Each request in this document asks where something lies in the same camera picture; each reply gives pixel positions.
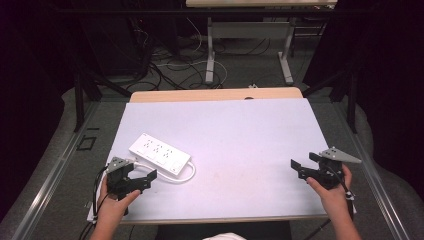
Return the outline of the person's dark trousers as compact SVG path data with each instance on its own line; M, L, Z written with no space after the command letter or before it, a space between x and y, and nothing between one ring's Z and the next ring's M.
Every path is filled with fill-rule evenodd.
M224 233L246 240L292 240L286 221L160 225L155 240L202 240Z

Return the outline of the white desk with metal legs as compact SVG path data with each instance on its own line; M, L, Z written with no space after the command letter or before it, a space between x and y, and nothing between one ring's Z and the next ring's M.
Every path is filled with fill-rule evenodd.
M186 0L188 7L200 10L316 10L318 7L335 6L338 0ZM208 58L205 82L214 80L215 39L280 39L284 47L278 53L278 59L283 73L283 82L293 85L294 80L288 65L287 56L291 47L296 26L296 18L289 17L283 22L234 20L222 22L207 18Z

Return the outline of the white table mat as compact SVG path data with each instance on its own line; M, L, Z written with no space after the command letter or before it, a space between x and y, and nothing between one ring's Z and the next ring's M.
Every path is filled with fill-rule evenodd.
M313 167L327 147L309 102L254 99L126 105L110 154L130 157L147 133L188 153L183 184L153 181L129 207L129 224L322 217L319 197L290 162Z

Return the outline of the person's left hand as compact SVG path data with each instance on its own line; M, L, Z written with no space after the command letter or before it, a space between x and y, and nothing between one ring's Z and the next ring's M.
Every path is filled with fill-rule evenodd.
M98 223L120 223L126 209L140 194L139 190L134 190L118 200L115 196L108 194L107 177L104 176L99 195Z

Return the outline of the aluminium floor rail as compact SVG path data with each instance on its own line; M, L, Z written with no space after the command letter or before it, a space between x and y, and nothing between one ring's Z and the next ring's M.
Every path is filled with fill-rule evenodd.
M97 151L99 109L91 103L81 129L70 136L10 240L80 240L90 228L94 178L102 165Z
M371 189L374 200L384 218L384 221L389 228L394 240L411 240L411 237L405 228L405 225L400 219L400 215L395 209L394 202L386 190L383 179L377 171L375 162L371 155L367 152L366 148L360 140L360 136L354 133L352 127L348 124L348 113L343 103L334 103L333 107L342 122L344 131L350 137L352 144L357 151L359 157L362 159L361 169L368 186Z

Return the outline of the person's right hand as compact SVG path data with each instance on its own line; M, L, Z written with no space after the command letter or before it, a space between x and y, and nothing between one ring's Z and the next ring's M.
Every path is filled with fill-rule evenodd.
M342 185L327 190L312 177L308 177L306 183L318 194L325 212L332 221L351 219L345 190Z

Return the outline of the person's white clothing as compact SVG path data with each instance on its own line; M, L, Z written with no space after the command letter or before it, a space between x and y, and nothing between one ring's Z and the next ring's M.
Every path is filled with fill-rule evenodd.
M215 236L204 238L202 240L247 240L247 239L235 233L221 233Z

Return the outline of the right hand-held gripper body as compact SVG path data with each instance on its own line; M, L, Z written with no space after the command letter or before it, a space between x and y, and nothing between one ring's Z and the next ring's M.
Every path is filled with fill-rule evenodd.
M361 159L347 154L335 147L319 152L317 155L322 157L317 169L307 168L309 177L314 178L325 189L330 190L337 187L344 180L342 163L360 164Z

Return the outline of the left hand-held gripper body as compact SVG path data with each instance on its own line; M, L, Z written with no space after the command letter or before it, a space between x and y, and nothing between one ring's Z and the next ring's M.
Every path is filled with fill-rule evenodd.
M114 157L106 169L108 193L117 196L119 200L134 191L132 189L133 179L128 176L130 172L126 168L130 163L133 162Z

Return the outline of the white power strip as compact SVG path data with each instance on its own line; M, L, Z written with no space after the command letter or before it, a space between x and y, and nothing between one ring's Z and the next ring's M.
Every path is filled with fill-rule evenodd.
M180 174L191 159L189 154L146 133L129 147L129 151L175 176Z

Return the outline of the black metal stand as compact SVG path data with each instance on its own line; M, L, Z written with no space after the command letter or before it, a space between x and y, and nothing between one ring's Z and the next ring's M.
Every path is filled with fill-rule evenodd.
M336 72L330 77L319 81L312 87L307 88L302 92L304 97L309 97L313 93L322 88L334 84L332 91L330 92L329 98L331 102L341 102L344 97L347 97L347 110L346 110L346 122L350 130L356 134L356 100L358 90L358 72L352 68L346 67L345 69Z
M107 78L95 73L94 71L82 67L77 68L74 72L74 93L76 107L76 125L75 132L78 132L85 122L84 96L87 96L91 101L100 101L102 93L98 85L104 85L107 88L121 94L124 97L130 97L131 92L112 83Z

